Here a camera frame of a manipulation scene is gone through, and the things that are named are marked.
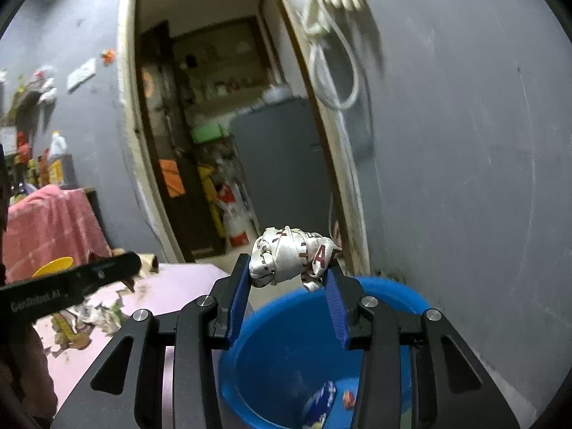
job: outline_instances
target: gray wall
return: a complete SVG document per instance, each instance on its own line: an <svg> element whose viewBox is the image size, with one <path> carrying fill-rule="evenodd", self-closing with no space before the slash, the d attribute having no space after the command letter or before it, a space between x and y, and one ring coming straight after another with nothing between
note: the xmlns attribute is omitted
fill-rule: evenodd
<svg viewBox="0 0 572 429"><path fill-rule="evenodd" d="M22 74L27 81L38 67L36 47L45 11L41 1L26 0L0 39L0 71L7 71L4 96L0 98L0 117L10 108L12 95L18 88L18 76Z"/></svg>
<svg viewBox="0 0 572 429"><path fill-rule="evenodd" d="M56 0L42 14L42 25L33 34L35 53L29 47L22 56L32 54L34 68L55 66L58 98L53 110L39 117L33 151L40 155L49 147L51 133L60 131L73 155L79 184L97 191L110 246L162 257L158 239L138 204L119 104L117 65L104 67L99 59L102 50L115 49L118 5L119 0ZM16 37L14 45L20 42ZM90 58L97 59L95 77L68 94L67 75Z"/></svg>
<svg viewBox="0 0 572 429"><path fill-rule="evenodd" d="M544 0L367 2L346 121L372 265L541 411L572 361L570 40Z"/></svg>

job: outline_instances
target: pink cloth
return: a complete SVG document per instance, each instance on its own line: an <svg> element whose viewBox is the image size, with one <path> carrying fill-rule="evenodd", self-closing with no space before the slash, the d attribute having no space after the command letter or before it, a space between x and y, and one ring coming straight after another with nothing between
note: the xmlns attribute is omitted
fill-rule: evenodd
<svg viewBox="0 0 572 429"><path fill-rule="evenodd" d="M3 245L7 282L27 279L63 256L84 264L89 252L111 255L83 189L48 185L8 209Z"/></svg>

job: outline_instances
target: white bottle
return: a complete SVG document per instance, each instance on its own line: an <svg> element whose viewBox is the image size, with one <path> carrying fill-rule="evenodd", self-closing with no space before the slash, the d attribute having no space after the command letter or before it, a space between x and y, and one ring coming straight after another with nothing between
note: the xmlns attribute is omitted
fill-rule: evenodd
<svg viewBox="0 0 572 429"><path fill-rule="evenodd" d="M53 157L58 155L63 155L68 152L68 144L64 137L59 135L58 131L55 131L51 135L50 150L48 151L48 161Z"/></svg>
<svg viewBox="0 0 572 429"><path fill-rule="evenodd" d="M50 183L62 189L76 189L78 187L72 155L68 153L68 144L57 131L51 135L48 151L48 175Z"/></svg>

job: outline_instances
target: crumpled paper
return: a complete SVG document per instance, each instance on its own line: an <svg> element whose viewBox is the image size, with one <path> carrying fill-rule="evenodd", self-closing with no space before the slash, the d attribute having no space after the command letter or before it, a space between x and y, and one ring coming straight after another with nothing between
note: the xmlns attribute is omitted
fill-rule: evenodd
<svg viewBox="0 0 572 429"><path fill-rule="evenodd" d="M301 275L309 292L320 289L322 277L331 259L341 252L332 239L317 232L268 227L252 249L250 276L252 285L264 287Z"/></svg>
<svg viewBox="0 0 572 429"><path fill-rule="evenodd" d="M90 335L93 330L91 324L85 324L76 315L68 310L63 310L51 315L51 328L54 331L53 345L49 345L45 351L58 357L68 348L82 350L90 343ZM59 345L59 349L52 350L52 346Z"/></svg>
<svg viewBox="0 0 572 429"><path fill-rule="evenodd" d="M123 299L117 292L102 292L105 296L93 295L87 302L74 306L71 310L79 321L93 324L107 335L117 332L129 319L121 311Z"/></svg>

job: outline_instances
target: wooden door frame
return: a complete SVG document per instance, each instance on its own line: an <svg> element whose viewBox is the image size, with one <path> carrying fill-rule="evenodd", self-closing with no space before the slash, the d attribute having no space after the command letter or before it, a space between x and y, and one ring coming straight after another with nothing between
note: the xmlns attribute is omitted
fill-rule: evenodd
<svg viewBox="0 0 572 429"><path fill-rule="evenodd" d="M138 29L137 29L137 20L135 19L135 34L138 33ZM169 200L170 200L170 196L169 196L169 191L167 189L167 184L165 183L165 179L163 177L163 172L161 169L161 164L159 161L159 155L157 152L157 148L155 147L155 139L153 137L153 130L151 128L151 121L149 119L149 111L147 109L147 102L145 101L145 93L143 90L143 57L141 54L142 51L142 47L141 47L141 40L139 36L135 36L134 40L134 54L135 54L135 74L137 76L136 78L136 83L137 83L137 94L139 96L139 108L141 110L141 128L140 133L142 133L142 135L145 138L145 142L147 143L147 147L148 147L148 152L149 152L149 157L151 159L151 168L153 171L153 176L155 179L155 182L157 184L157 189L159 191L159 195L161 197L161 202L163 203L163 205L168 205L169 204ZM173 209L166 206L165 207L165 212L170 211L171 215L173 212ZM175 234L175 237L177 240L183 240L182 237L183 234L181 232L180 227L178 227L176 224L171 224L171 228L173 230L173 233ZM183 258L185 261L193 261L193 257L192 255L189 256L189 253L184 253L183 249L181 246L179 246L179 249L181 250L181 253L183 255Z"/></svg>
<svg viewBox="0 0 572 429"><path fill-rule="evenodd" d="M342 158L336 114L325 108L316 98L308 71L309 45L303 38L300 23L296 20L293 9L289 7L286 0L276 1L300 66L324 150L324 158L334 196L334 207L338 215L341 238L344 244L344 259L351 273L356 275L368 274L369 257L363 229L365 224L363 214L360 215L357 210L358 207L361 207L361 202L356 202L351 192L353 185L350 173ZM137 0L121 0L119 6L117 58L119 86L124 93L123 104L127 123L127 140L133 154L135 178L141 184L141 193L147 200L149 212L157 216L155 219L157 234L165 247L171 249L173 256L178 253L182 258L154 177L148 143L144 134L141 133L143 108L137 91L138 82L134 53L136 2Z"/></svg>

